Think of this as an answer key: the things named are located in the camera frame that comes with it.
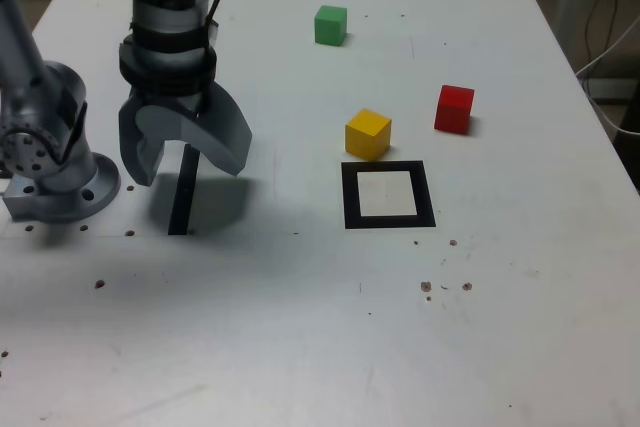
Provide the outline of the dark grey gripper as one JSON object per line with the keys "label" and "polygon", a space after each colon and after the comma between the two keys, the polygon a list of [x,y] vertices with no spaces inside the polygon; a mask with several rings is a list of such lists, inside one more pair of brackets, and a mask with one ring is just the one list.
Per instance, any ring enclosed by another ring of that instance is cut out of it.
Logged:
{"label": "dark grey gripper", "polygon": [[221,171],[236,176],[245,167],[252,132],[231,95],[213,82],[189,95],[132,87],[119,116],[124,166],[139,185],[151,186],[167,141],[181,141]]}

